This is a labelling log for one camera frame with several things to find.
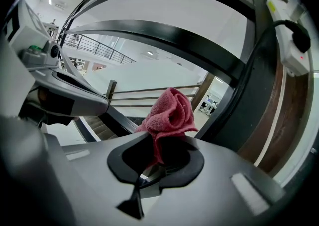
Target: balcony railing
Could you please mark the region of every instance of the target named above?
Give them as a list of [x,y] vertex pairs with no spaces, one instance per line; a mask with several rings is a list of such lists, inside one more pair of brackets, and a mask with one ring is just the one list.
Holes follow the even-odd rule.
[[94,55],[103,56],[109,60],[119,62],[120,64],[136,62],[123,53],[120,53],[113,48],[85,35],[79,34],[78,37],[75,37],[74,35],[68,34],[65,38],[64,44],[71,46],[76,50],[85,50],[87,52],[93,53]]

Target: white device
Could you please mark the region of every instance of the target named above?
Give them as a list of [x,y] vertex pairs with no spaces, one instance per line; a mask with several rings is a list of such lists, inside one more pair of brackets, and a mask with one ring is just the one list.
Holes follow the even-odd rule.
[[[273,21],[291,20],[286,11],[287,4],[281,0],[267,0],[267,7]],[[280,61],[287,67],[290,76],[301,76],[309,72],[308,54],[302,53],[294,44],[293,32],[285,26],[276,27],[276,36],[279,43]]]

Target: wooden post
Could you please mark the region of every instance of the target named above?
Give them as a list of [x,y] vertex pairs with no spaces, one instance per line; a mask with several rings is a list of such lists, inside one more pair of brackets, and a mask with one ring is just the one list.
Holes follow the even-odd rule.
[[215,76],[209,72],[206,74],[203,83],[197,89],[195,96],[191,100],[191,107],[192,107],[193,111],[196,109],[196,107],[198,106],[198,104],[200,103],[200,101],[202,100],[204,95],[206,94],[207,90],[209,89],[209,87],[211,85],[211,82],[213,82],[213,80],[214,80],[214,77]]
[[110,80],[108,89],[106,90],[105,96],[110,100],[113,96],[113,91],[115,89],[116,81]]

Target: red cloth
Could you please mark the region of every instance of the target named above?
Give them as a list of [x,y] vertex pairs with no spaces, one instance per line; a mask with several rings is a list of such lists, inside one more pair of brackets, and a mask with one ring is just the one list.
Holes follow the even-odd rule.
[[163,163],[159,139],[169,136],[185,136],[195,128],[191,103],[179,90],[168,88],[152,106],[149,115],[136,132],[147,131],[153,138],[154,161]]

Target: floor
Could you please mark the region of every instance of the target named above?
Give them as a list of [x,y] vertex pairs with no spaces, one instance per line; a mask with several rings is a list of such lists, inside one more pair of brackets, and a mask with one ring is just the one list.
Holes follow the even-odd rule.
[[[194,113],[194,118],[195,118],[195,126],[198,130],[200,130],[205,123],[208,121],[209,116],[207,116],[206,114],[204,114],[202,111],[197,110]],[[192,131],[192,132],[186,132],[187,136],[191,136],[191,137],[195,137],[197,134],[197,132]]]

